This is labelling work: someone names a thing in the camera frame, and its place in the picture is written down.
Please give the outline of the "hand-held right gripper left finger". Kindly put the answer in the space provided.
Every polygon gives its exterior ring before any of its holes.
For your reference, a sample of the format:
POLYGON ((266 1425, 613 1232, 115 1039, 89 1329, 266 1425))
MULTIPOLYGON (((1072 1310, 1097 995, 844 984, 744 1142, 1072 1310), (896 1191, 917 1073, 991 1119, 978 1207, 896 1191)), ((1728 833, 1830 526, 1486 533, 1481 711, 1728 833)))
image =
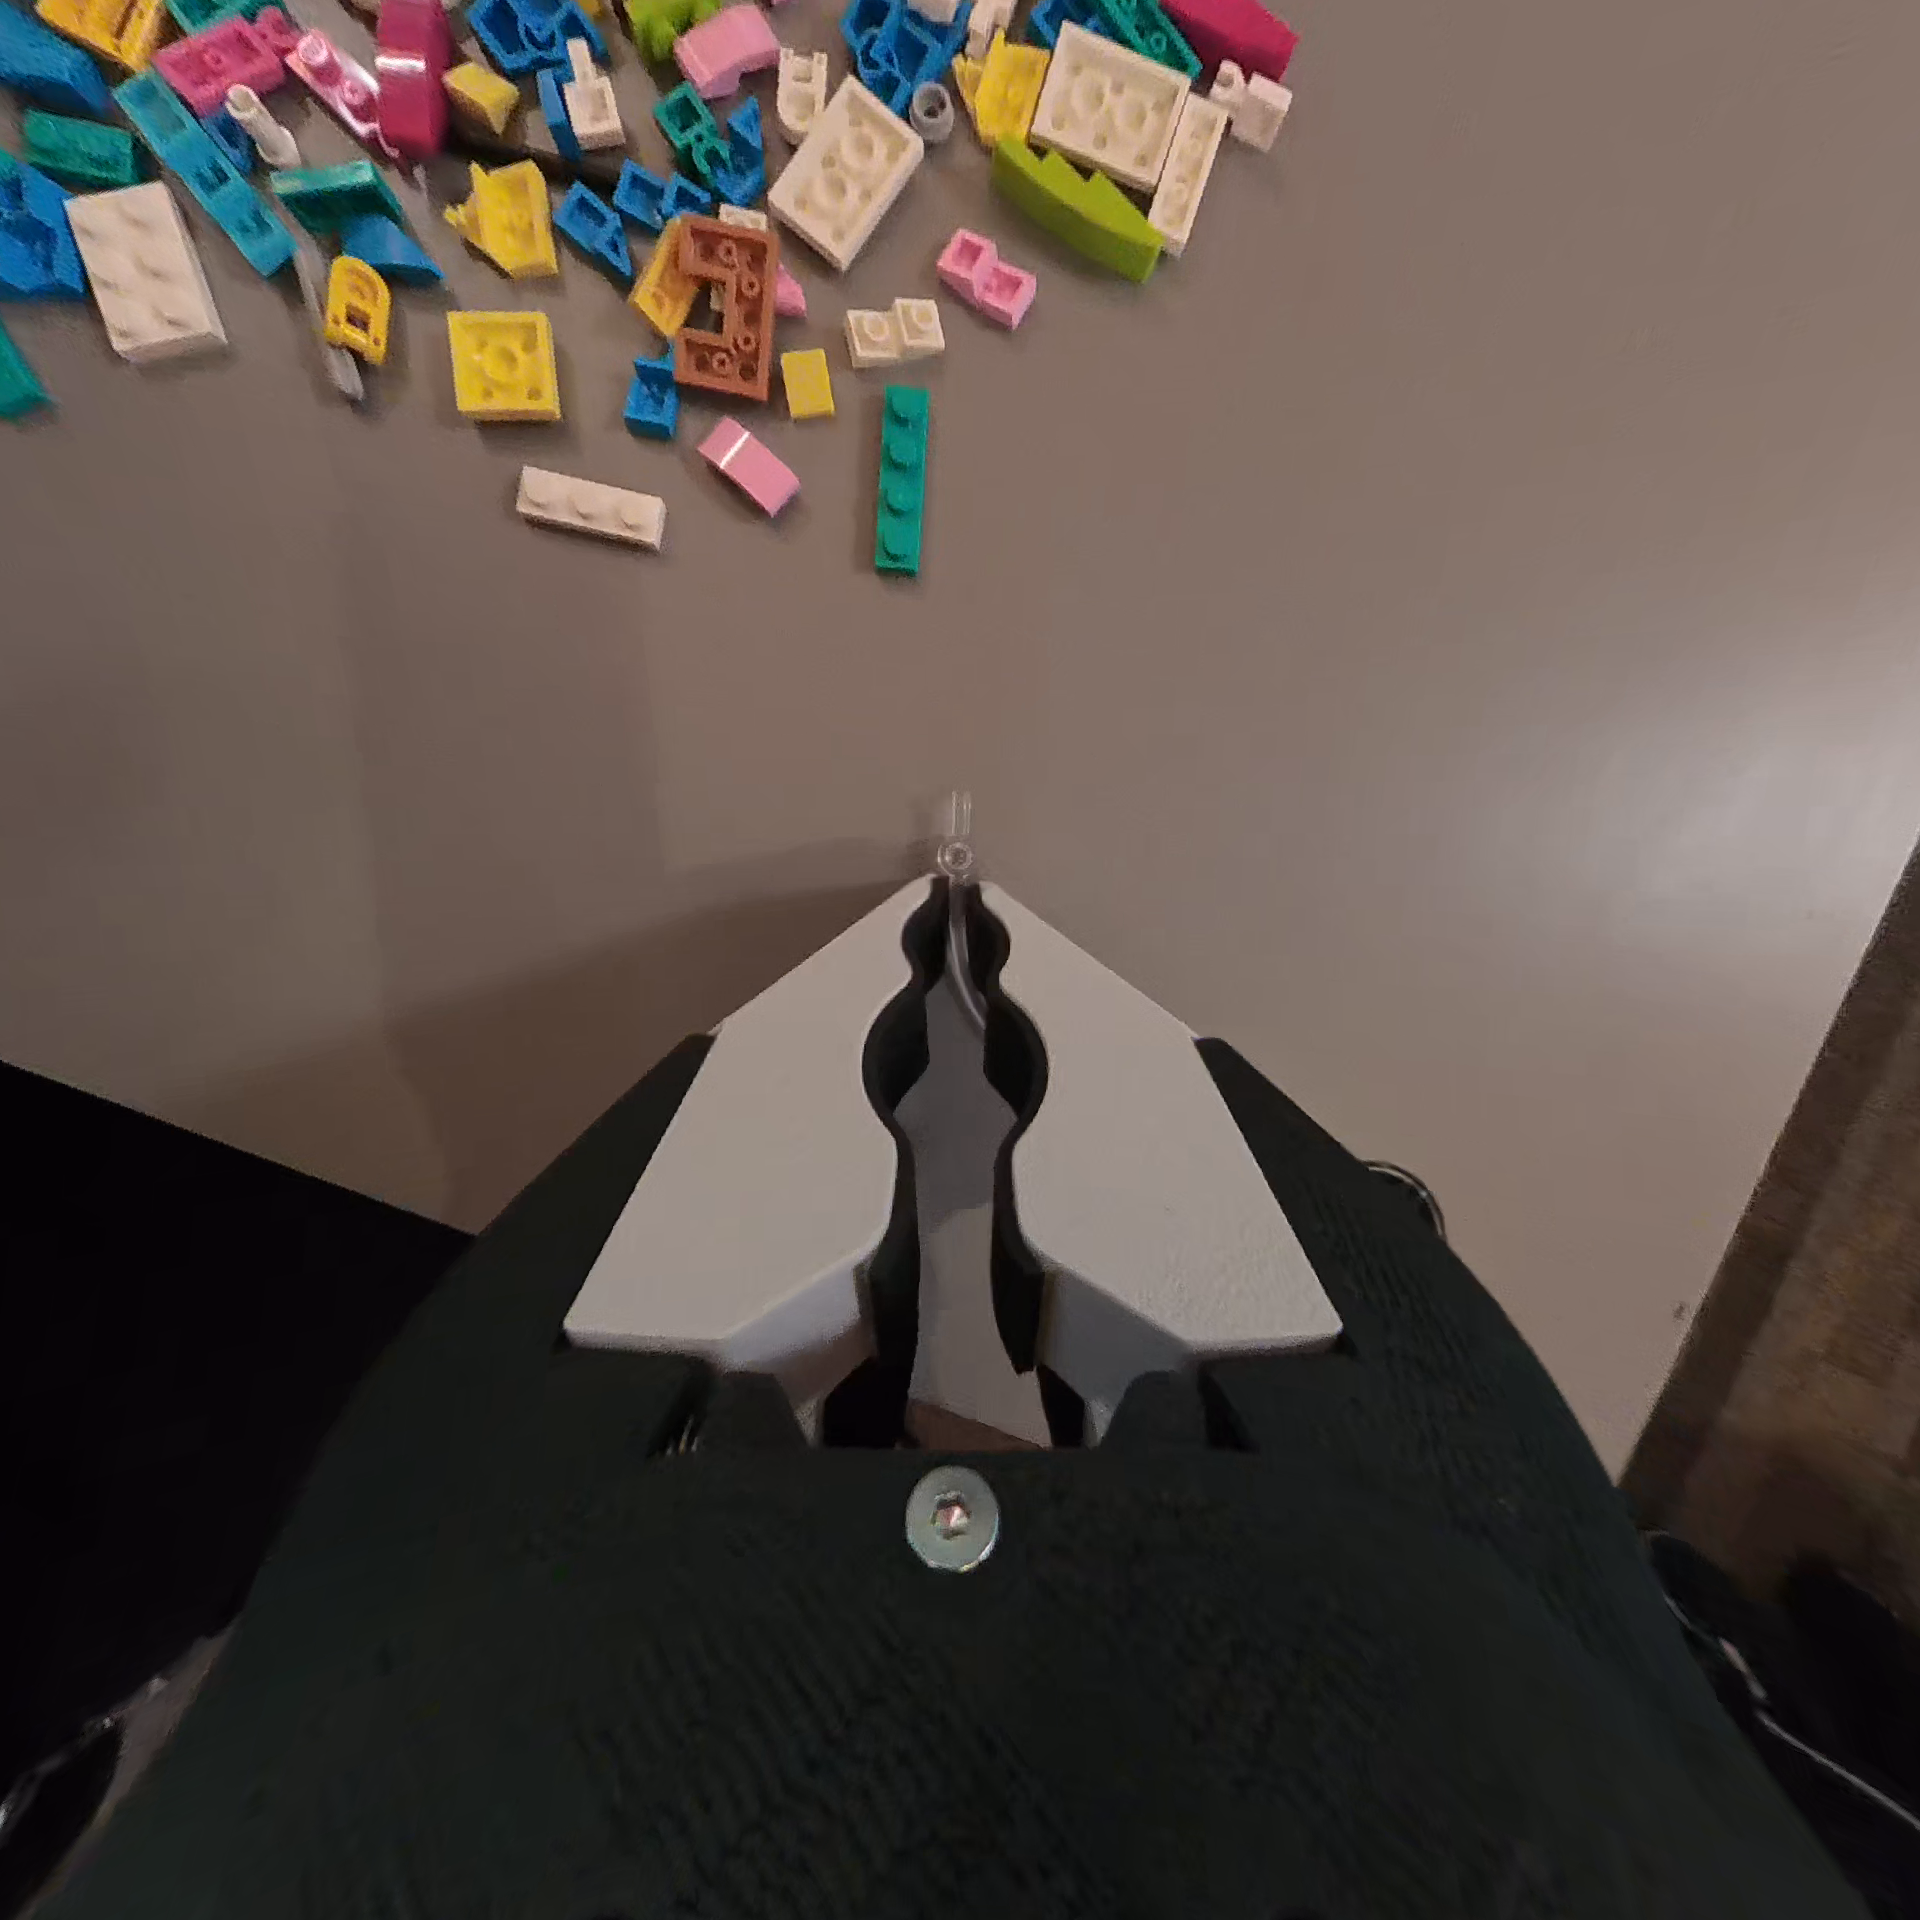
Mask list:
POLYGON ((904 1440, 921 1239, 900 1105, 951 883, 916 878, 738 1007, 566 1310, 576 1348, 766 1377, 831 1447, 904 1440))

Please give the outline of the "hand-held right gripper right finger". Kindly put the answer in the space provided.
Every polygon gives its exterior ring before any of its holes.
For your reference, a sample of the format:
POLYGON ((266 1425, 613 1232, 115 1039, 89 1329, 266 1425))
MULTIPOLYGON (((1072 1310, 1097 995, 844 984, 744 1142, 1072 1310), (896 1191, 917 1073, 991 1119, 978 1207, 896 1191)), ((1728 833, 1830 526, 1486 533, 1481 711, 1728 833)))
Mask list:
POLYGON ((1340 1315, 1200 1037, 991 883, 961 893, 956 962, 1014 1119, 993 1322, 1048 1440, 1095 1444, 1144 1377, 1331 1350, 1340 1315))

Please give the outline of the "clear plastic toy tube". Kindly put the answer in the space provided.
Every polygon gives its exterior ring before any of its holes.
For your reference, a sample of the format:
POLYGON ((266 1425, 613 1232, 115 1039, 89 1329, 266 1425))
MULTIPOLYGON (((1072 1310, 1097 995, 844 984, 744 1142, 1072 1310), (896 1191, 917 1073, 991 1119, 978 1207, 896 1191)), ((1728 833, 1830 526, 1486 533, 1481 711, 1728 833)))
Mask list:
POLYGON ((963 787, 953 787, 948 794, 946 823, 932 853, 932 868, 946 885, 944 981, 948 995, 971 1032, 983 1040, 989 1007, 971 959, 971 917, 980 894, 980 860, 973 838, 973 800, 963 787))

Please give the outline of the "pile of colourful toy bricks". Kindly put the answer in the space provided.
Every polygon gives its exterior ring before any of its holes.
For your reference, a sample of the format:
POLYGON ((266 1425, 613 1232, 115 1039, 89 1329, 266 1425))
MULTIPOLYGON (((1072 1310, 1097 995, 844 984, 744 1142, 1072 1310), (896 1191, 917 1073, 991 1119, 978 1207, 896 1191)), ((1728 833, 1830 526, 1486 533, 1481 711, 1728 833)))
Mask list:
POLYGON ((291 277, 334 393, 366 399, 394 293, 443 270, 397 189, 514 284, 600 274, 658 353, 621 422, 684 400, 836 413, 791 244, 837 274, 951 133, 1008 209, 1130 284, 1187 251, 1228 139, 1268 155, 1295 30, 1263 5, 841 5, 836 56, 773 5, 350 5, 357 59, 296 5, 3 5, 3 300, 89 303, 150 369, 228 348, 187 228, 291 277))

